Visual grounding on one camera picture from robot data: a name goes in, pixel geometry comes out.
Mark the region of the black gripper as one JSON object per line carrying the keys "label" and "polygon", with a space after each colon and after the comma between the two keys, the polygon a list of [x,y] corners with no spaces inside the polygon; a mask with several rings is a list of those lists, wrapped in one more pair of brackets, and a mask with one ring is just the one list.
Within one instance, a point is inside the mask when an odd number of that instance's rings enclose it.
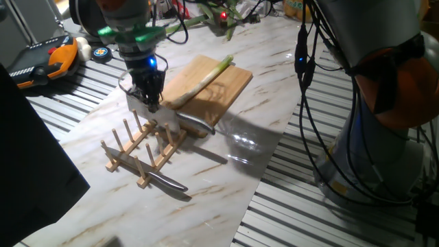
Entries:
{"label": "black gripper", "polygon": [[165,72],[158,69],[157,58],[162,58],[155,53],[124,53],[123,59],[132,78],[132,90],[135,97],[149,112],[158,110],[158,103],[163,92]]}

